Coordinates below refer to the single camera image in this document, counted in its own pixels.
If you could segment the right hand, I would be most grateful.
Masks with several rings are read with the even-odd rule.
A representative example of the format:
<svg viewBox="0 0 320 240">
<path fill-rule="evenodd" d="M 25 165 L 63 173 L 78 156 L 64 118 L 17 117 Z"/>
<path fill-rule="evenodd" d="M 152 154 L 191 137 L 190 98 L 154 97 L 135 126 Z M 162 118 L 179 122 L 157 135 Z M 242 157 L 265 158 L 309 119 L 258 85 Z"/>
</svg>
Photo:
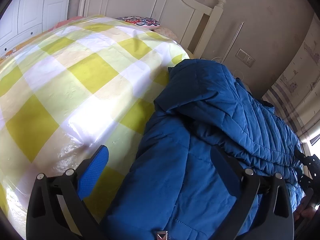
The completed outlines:
<svg viewBox="0 0 320 240">
<path fill-rule="evenodd" d="M 317 210 L 311 206 L 304 208 L 303 205 L 307 202 L 307 196 L 303 197 L 300 204 L 297 206 L 296 210 L 293 213 L 294 221 L 299 220 L 300 217 L 307 218 L 308 220 L 313 219 Z"/>
</svg>

